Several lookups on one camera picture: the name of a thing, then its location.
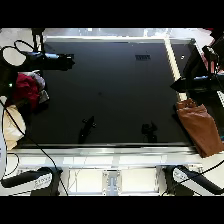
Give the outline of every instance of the red fabric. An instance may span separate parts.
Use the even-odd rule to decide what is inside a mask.
[[[31,104],[31,110],[34,110],[38,105],[39,96],[36,81],[30,76],[19,73],[16,80],[16,90],[13,93],[13,99],[28,99]]]

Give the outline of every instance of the white floor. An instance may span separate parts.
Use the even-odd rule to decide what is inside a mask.
[[[44,35],[50,36],[164,36],[170,35],[172,38],[195,38],[198,46],[202,48],[204,45],[210,44],[213,40],[209,36],[210,31],[206,31],[201,28],[47,28]],[[3,28],[0,33],[0,47],[6,45],[13,46],[13,42],[17,39],[22,39],[32,44],[31,30],[28,28]],[[219,161],[224,159],[224,155],[215,155],[207,159],[199,159],[203,164],[204,169],[210,168],[211,166],[217,164]],[[23,158],[21,165],[26,164],[44,164],[46,158]],[[76,164],[73,158],[63,158],[63,163],[65,161],[72,160],[72,164]],[[7,173],[10,172],[16,165],[16,158],[10,156],[8,159]],[[223,165],[206,174],[210,180],[224,187],[223,176]]]

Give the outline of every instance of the brown leather bag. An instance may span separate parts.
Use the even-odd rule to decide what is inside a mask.
[[[215,121],[203,104],[197,106],[192,99],[187,99],[178,102],[177,109],[181,123],[191,136],[202,158],[224,150]]]

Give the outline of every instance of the black table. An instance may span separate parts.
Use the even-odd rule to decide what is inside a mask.
[[[181,72],[192,49],[172,47]],[[39,144],[77,144],[82,120],[94,116],[97,127],[86,144],[144,143],[142,124],[152,121],[159,144],[192,145],[175,119],[178,99],[164,43],[50,42],[45,50],[74,54],[76,64],[66,72],[44,71],[49,106],[27,125]],[[179,60],[182,54],[186,60]],[[23,138],[18,147],[28,144]]]

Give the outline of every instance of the brown cloth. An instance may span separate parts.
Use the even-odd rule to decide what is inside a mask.
[[[216,124],[202,104],[197,106],[192,99],[177,103],[178,117],[191,136],[202,158],[224,150]]]

